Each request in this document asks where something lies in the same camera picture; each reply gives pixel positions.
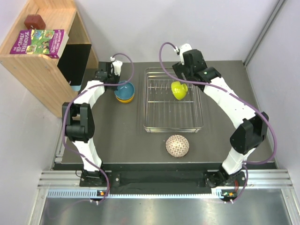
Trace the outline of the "blue bowl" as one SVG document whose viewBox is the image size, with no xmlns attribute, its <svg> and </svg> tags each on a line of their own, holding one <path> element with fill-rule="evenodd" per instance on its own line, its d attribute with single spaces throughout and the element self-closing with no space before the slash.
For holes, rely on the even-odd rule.
<svg viewBox="0 0 300 225">
<path fill-rule="evenodd" d="M 121 100 L 128 100 L 135 94 L 135 87 L 131 82 L 120 81 L 114 94 Z"/>
</svg>

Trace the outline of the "lime green bowl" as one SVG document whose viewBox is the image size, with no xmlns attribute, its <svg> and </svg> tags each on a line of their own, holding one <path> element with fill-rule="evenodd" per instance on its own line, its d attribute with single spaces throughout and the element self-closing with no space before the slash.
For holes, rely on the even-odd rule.
<svg viewBox="0 0 300 225">
<path fill-rule="evenodd" d="M 177 100 L 182 100 L 188 92 L 188 86 L 185 83 L 175 81 L 171 83 L 171 90 Z"/>
</svg>

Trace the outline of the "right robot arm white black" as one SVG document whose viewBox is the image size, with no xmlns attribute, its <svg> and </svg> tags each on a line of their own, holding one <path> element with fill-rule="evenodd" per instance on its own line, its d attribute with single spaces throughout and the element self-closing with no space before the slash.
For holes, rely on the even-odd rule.
<svg viewBox="0 0 300 225">
<path fill-rule="evenodd" d="M 236 99 L 234 91 L 221 74 L 208 67 L 201 51 L 185 45 L 175 49 L 180 62 L 172 66 L 179 79 L 187 80 L 212 98 L 231 120 L 235 131 L 230 137 L 231 149 L 219 170 L 206 178 L 206 184 L 215 188 L 231 185 L 248 156 L 264 141 L 267 133 L 266 113 L 262 119 L 253 109 Z"/>
</svg>

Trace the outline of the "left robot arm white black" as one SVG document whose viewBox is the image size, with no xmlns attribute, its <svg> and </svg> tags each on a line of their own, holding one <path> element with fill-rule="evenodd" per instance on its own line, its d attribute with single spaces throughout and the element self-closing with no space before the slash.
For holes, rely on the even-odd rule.
<svg viewBox="0 0 300 225">
<path fill-rule="evenodd" d="M 119 83 L 121 66 L 122 62 L 119 60 L 100 63 L 93 79 L 87 82 L 81 94 L 70 105 L 69 111 L 67 111 L 68 102 L 62 106 L 65 136 L 77 148 L 76 153 L 83 161 L 81 187 L 106 185 L 106 174 L 100 171 L 102 160 L 93 141 L 95 123 L 91 109 L 97 99 L 105 93 L 107 89 L 105 84 L 108 84 L 111 90 L 117 89 L 112 84 Z"/>
</svg>

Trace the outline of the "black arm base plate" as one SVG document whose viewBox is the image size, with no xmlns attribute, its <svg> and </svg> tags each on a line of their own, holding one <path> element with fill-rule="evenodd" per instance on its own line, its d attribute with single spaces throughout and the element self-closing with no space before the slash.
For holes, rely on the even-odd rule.
<svg viewBox="0 0 300 225">
<path fill-rule="evenodd" d="M 210 194 L 213 188 L 234 189 L 245 183 L 243 171 L 225 175 L 219 163 L 104 164 L 106 175 L 82 171 L 80 186 L 110 187 L 112 195 Z"/>
</svg>

